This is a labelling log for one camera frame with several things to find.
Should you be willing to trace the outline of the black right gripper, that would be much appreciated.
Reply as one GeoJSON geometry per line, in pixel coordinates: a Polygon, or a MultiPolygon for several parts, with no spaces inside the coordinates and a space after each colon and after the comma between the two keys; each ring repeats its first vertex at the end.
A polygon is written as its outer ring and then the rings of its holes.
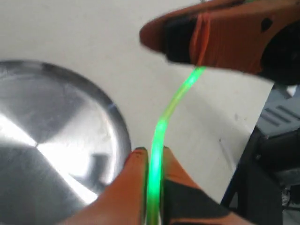
{"type": "Polygon", "coordinates": [[[258,77],[280,85],[300,83],[300,22],[280,30],[267,44],[261,58],[258,77]]]}

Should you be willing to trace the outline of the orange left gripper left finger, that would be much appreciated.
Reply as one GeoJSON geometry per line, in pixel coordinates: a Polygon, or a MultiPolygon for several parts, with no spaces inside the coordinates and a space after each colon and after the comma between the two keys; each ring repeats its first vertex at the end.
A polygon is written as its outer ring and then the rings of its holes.
{"type": "Polygon", "coordinates": [[[127,157],[118,177],[92,204],[66,219],[67,225],[142,225],[148,153],[143,147],[127,157]]]}

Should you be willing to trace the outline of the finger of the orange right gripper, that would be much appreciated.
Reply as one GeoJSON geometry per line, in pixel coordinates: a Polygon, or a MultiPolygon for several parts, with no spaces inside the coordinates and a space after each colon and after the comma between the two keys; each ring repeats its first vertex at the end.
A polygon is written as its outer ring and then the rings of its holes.
{"type": "Polygon", "coordinates": [[[289,24],[288,0],[210,0],[148,22],[139,39],[171,62],[258,74],[267,44],[289,24]]]}

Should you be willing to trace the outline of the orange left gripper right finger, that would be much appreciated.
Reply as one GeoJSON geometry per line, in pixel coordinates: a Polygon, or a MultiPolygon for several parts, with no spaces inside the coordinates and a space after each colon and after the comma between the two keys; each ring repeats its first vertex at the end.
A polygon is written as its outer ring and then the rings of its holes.
{"type": "Polygon", "coordinates": [[[190,178],[168,147],[163,148],[164,225],[242,225],[244,219],[211,199],[190,178]]]}

